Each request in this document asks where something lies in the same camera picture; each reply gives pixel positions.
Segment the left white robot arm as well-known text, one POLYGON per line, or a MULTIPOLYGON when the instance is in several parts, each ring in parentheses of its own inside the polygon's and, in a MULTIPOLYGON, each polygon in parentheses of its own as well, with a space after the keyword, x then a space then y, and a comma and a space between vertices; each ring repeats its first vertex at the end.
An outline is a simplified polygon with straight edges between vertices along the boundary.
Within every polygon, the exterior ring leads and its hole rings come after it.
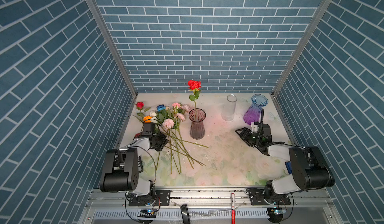
POLYGON ((139 135, 127 146, 110 149, 106 152, 100 179, 102 192, 117 193, 126 191, 136 197, 154 198, 155 185, 151 180, 144 180, 140 173, 144 170, 141 155, 149 149, 157 151, 168 143, 163 133, 139 135))

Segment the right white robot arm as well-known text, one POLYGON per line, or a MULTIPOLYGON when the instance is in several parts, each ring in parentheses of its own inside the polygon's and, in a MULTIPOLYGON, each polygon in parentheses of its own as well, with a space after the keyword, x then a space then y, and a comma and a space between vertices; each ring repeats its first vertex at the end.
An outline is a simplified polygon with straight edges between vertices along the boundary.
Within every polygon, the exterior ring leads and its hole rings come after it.
POLYGON ((245 127, 235 132, 249 147, 285 161, 288 175, 269 180, 265 196, 317 190, 335 184, 335 177, 318 147, 298 147, 273 141, 270 126, 259 122, 254 122, 251 129, 245 127))

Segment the clear ribbed glass vase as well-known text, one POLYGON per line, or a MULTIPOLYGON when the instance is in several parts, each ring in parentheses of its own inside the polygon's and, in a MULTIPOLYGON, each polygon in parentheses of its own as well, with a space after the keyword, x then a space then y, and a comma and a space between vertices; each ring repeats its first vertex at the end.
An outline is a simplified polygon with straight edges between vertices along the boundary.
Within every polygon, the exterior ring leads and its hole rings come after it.
POLYGON ((222 110, 222 118, 225 121, 232 121, 235 115, 237 97, 234 94, 230 94, 226 97, 224 107, 222 110))

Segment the blue rose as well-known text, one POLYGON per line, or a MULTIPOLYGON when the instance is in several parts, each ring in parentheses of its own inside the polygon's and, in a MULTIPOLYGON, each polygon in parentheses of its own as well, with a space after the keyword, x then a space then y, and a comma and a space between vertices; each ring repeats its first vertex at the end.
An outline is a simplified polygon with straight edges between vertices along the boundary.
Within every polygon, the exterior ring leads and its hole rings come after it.
POLYGON ((157 106, 157 112, 161 112, 161 111, 163 111, 163 110, 166 110, 165 105, 159 105, 159 106, 157 106))

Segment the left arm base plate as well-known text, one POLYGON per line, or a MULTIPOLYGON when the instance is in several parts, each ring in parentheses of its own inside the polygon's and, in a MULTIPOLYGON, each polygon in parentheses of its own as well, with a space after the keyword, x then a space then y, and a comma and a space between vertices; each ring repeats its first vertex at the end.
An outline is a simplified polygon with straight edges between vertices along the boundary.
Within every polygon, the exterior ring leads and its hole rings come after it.
POLYGON ((166 207, 170 204, 170 197, 170 190, 152 190, 149 194, 142 196, 136 196, 132 193, 127 194, 130 207, 152 207, 153 205, 166 207))

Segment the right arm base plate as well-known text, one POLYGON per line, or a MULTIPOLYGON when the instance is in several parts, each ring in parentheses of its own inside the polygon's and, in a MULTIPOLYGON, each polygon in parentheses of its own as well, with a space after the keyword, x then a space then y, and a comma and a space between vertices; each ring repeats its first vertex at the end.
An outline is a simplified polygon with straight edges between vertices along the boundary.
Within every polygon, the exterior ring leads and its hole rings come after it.
POLYGON ((275 206, 277 204, 288 206, 292 204, 288 194, 278 195, 271 190, 247 188, 246 194, 249 196, 252 206, 275 206))

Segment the dark purple ribbed vase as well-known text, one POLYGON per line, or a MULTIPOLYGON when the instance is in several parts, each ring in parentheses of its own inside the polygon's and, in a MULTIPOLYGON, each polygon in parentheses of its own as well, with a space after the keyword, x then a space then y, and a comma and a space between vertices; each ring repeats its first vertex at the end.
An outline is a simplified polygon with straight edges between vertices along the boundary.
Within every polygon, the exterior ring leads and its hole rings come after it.
POLYGON ((200 140, 205 136, 204 120, 206 113, 203 109, 195 108, 189 112, 191 120, 190 136, 195 140, 200 140))

